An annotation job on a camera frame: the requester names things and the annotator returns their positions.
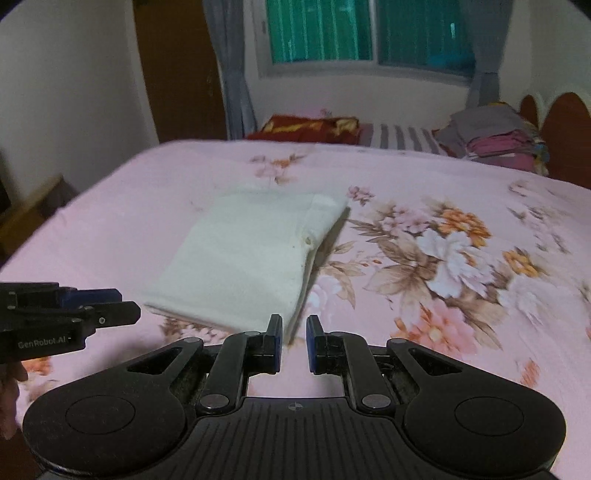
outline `striped bedding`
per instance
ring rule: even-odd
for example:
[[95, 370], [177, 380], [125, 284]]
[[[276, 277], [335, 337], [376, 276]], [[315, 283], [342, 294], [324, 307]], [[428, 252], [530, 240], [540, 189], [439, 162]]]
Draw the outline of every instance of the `striped bedding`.
[[359, 145], [386, 150], [414, 150], [445, 155], [427, 128], [388, 124], [361, 124]]

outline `door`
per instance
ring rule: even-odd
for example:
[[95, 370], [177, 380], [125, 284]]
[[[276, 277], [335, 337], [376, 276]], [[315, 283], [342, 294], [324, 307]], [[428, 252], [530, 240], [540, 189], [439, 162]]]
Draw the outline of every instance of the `door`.
[[200, 0], [134, 0], [139, 56], [160, 142], [225, 139], [217, 61]]

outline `finger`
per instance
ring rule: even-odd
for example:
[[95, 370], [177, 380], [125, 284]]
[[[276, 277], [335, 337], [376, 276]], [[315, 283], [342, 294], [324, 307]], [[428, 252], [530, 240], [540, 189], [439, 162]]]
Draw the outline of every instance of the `finger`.
[[4, 382], [4, 392], [0, 397], [0, 435], [11, 439], [17, 432], [18, 384], [13, 378]]
[[8, 364], [7, 372], [10, 377], [16, 378], [19, 382], [26, 382], [29, 378], [27, 370], [20, 362]]

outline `pink floral bedsheet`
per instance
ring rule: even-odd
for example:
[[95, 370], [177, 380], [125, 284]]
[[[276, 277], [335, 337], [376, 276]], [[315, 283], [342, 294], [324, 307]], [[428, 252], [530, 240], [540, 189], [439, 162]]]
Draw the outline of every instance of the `pink floral bedsheet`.
[[[554, 473], [589, 476], [591, 192], [571, 184], [430, 154], [176, 142], [57, 212], [0, 280], [115, 287], [139, 302], [214, 196], [237, 185], [349, 199], [337, 238], [317, 256], [302, 319], [315, 313], [326, 331], [374, 345], [407, 338], [535, 388], [567, 419]], [[227, 333], [143, 310], [137, 325], [100, 330], [81, 352], [28, 361], [19, 418], [58, 385], [193, 335], [219, 343]], [[281, 372], [253, 378], [249, 393], [330, 396], [342, 387], [308, 372], [302, 324]]]

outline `window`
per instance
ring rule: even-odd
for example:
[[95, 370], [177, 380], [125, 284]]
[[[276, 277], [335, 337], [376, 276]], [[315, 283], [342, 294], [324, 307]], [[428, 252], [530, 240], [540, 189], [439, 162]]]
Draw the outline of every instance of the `window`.
[[253, 2], [263, 75], [329, 69], [421, 69], [462, 77], [474, 72], [459, 0]]

